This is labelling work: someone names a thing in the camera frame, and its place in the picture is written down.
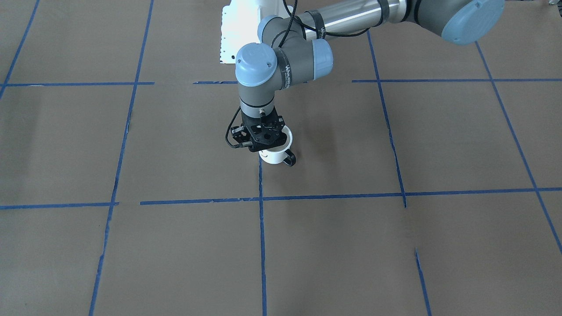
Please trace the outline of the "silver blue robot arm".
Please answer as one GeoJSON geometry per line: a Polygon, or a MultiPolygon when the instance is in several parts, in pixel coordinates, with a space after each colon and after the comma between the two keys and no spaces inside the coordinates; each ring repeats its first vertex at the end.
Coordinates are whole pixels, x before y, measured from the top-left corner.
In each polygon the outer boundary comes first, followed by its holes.
{"type": "Polygon", "coordinates": [[[411,22],[445,41],[473,43],[498,22],[503,0],[345,0],[287,18],[259,22],[257,43],[234,58],[241,125],[229,125],[231,148],[251,152],[284,145],[285,122],[274,105],[275,92],[327,76],[334,64],[331,38],[360,36],[387,22],[411,22]]]}

